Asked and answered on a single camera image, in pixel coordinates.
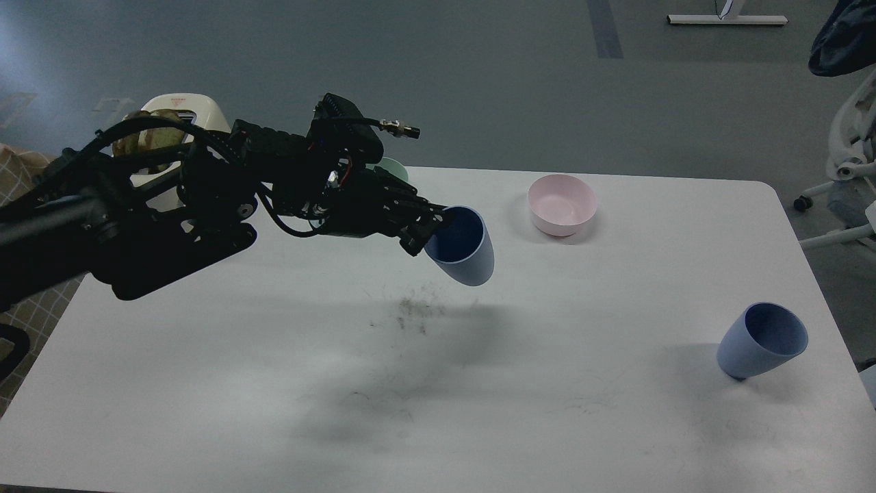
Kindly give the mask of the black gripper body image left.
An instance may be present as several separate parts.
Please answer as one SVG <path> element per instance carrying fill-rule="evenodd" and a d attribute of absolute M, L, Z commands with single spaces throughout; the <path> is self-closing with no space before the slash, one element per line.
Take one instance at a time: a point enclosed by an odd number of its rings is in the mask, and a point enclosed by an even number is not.
<path fill-rule="evenodd" d="M 390 238 L 418 221 L 417 190 L 384 168 L 352 173 L 341 187 L 326 193 L 325 215 L 310 220 L 318 235 Z"/>

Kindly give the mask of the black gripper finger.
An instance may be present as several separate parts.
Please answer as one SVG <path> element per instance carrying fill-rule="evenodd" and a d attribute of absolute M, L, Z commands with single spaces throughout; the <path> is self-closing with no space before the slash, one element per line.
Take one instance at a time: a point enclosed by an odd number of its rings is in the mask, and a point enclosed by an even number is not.
<path fill-rule="evenodd" d="M 398 223 L 422 221 L 447 221 L 450 215 L 443 205 L 435 205 L 418 194 L 416 188 L 400 185 L 383 187 L 383 210 L 385 215 Z"/>
<path fill-rule="evenodd" d="M 446 225 L 444 216 L 421 216 L 398 231 L 398 243 L 412 257 L 419 255 L 436 231 Z"/>

